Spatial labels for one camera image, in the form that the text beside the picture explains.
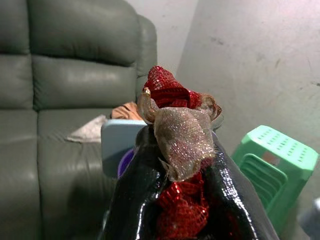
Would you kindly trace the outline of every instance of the concrete wall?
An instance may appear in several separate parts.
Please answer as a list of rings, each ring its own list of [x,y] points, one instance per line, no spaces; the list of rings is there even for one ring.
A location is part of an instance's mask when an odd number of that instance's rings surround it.
[[[320,1],[199,0],[176,77],[223,107],[217,135],[229,153],[259,125],[320,152]],[[318,168],[299,211],[319,185]],[[307,239],[292,226],[283,239]]]
[[[176,74],[198,0],[127,0],[157,30],[158,63]]]

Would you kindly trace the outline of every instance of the red mesh ribbon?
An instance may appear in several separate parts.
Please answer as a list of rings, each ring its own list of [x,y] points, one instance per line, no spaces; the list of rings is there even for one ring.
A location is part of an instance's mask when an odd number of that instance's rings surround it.
[[[202,95],[184,88],[161,66],[154,66],[144,85],[159,108],[183,107],[195,109],[202,104]],[[221,113],[214,106],[217,116]],[[211,165],[212,159],[202,161],[202,167]],[[182,182],[173,182],[161,193],[158,204],[163,212],[157,219],[158,240],[193,239],[206,226],[209,216],[208,202],[204,197],[204,182],[200,172]]]
[[[151,98],[159,108],[184,107],[195,109],[201,105],[201,95],[182,86],[172,75],[161,66],[154,66],[148,74],[144,87],[149,88]]]
[[[157,200],[163,212],[157,219],[157,240],[192,239],[206,226],[209,205],[200,172],[187,181],[173,182]]]

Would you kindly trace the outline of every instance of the black shiny bag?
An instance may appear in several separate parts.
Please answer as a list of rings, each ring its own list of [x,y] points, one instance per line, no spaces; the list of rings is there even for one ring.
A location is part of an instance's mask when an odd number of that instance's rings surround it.
[[[217,155],[203,172],[209,219],[198,240],[278,240],[249,180],[212,133]],[[136,138],[136,154],[118,180],[103,232],[105,240],[155,240],[162,209],[155,203],[168,186],[152,126]]]

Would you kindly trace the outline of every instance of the white cloth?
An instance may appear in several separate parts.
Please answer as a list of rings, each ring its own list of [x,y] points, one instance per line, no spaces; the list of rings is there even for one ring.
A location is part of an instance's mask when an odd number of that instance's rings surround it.
[[[101,127],[106,121],[105,115],[97,116],[67,136],[66,140],[77,143],[101,143]]]

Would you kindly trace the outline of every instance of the gray leather sofa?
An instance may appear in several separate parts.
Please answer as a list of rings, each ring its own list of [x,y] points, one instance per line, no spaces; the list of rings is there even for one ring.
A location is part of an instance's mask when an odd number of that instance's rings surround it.
[[[0,1],[0,239],[98,233],[115,181],[65,137],[134,101],[154,25],[123,0]]]

